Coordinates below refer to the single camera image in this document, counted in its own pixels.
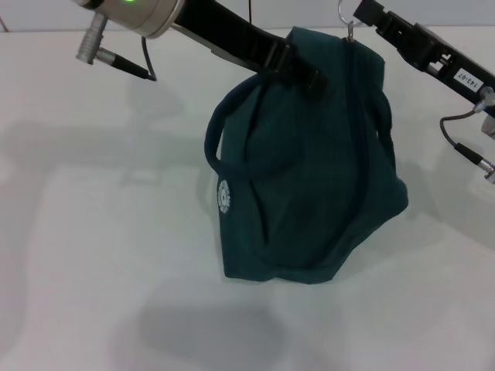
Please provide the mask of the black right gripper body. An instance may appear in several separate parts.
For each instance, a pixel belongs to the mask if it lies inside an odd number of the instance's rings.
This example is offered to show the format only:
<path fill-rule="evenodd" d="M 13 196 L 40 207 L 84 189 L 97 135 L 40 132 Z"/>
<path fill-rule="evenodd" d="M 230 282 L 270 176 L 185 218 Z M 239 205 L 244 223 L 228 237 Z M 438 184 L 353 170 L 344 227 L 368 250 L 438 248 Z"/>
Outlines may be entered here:
<path fill-rule="evenodd" d="M 417 68 L 434 77 L 473 104 L 485 101 L 494 105 L 488 95 L 494 92 L 494 75 L 461 53 L 426 27 L 416 23 L 420 36 Z"/>

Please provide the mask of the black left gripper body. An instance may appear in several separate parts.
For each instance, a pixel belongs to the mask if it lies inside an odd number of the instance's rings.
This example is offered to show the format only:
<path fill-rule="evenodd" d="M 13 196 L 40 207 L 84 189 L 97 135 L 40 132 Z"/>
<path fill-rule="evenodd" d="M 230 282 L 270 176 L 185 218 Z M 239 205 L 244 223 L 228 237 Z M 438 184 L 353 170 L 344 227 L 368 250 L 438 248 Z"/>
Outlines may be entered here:
<path fill-rule="evenodd" d="M 186 1 L 174 26 L 217 56 L 254 72 L 287 69 L 285 39 L 259 29 L 216 1 Z"/>

